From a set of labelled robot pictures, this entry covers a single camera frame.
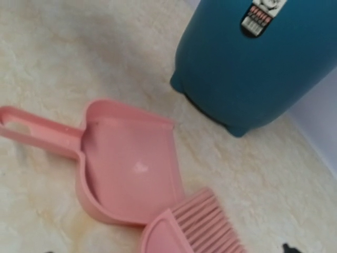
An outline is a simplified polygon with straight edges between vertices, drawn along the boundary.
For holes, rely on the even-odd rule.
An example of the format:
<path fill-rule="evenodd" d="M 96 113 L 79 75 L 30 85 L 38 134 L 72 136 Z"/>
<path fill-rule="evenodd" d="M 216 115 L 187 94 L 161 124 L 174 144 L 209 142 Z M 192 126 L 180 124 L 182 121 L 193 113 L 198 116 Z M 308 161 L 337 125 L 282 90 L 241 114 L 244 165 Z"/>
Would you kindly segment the pink hand brush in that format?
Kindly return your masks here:
<path fill-rule="evenodd" d="M 216 195 L 204 188 L 168 208 L 142 233 L 139 252 L 246 252 Z"/>

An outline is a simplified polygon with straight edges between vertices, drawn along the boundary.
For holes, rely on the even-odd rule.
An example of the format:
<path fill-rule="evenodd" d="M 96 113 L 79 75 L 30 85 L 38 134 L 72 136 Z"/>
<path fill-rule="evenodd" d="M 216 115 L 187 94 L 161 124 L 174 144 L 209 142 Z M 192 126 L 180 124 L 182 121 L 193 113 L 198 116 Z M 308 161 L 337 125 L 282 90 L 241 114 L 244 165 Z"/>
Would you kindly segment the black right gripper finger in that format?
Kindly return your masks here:
<path fill-rule="evenodd" d="M 289 244 L 284 243 L 282 245 L 283 248 L 283 252 L 284 253 L 302 253 L 301 251 L 299 251 L 297 248 L 295 247 L 291 247 Z"/>

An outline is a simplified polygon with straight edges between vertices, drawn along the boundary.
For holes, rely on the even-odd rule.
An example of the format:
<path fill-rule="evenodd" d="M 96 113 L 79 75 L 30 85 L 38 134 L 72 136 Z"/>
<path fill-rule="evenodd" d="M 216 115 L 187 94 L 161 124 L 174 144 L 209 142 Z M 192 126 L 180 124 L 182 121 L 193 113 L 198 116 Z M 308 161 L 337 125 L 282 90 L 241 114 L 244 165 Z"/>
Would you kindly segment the pink plastic dustpan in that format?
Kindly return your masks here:
<path fill-rule="evenodd" d="M 75 159 L 83 209 L 107 224 L 144 226 L 185 196 L 174 123 L 113 100 L 95 100 L 78 127 L 1 107 L 1 136 Z"/>

